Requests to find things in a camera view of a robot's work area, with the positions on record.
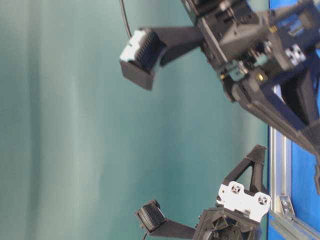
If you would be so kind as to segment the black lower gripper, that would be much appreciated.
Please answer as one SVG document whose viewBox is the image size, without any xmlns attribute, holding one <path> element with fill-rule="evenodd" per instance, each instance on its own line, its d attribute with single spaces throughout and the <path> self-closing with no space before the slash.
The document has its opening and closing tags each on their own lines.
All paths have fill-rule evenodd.
<svg viewBox="0 0 320 240">
<path fill-rule="evenodd" d="M 263 184 L 266 149 L 257 144 L 224 178 L 218 191 L 217 207 L 203 211 L 194 240 L 261 239 L 261 221 L 272 201 Z M 252 167 L 250 186 L 245 189 L 237 180 L 249 167 Z"/>
</svg>

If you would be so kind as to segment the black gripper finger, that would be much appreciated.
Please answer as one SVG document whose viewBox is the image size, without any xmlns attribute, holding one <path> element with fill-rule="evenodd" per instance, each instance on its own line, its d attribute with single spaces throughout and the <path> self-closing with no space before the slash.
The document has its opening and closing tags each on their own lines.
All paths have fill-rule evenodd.
<svg viewBox="0 0 320 240">
<path fill-rule="evenodd" d="M 257 68 L 242 79 L 222 72 L 222 86 L 232 102 L 320 158 L 320 72 L 314 67 L 268 76 Z"/>
</svg>

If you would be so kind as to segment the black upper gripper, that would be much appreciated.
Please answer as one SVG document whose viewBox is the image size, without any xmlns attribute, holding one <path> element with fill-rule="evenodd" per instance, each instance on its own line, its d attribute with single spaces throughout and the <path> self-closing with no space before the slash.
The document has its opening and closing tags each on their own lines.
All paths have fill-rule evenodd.
<svg viewBox="0 0 320 240">
<path fill-rule="evenodd" d="M 246 0 L 186 0 L 201 49 L 225 90 L 256 70 L 296 71 L 320 45 L 320 5 L 314 0 L 254 11 Z"/>
</svg>

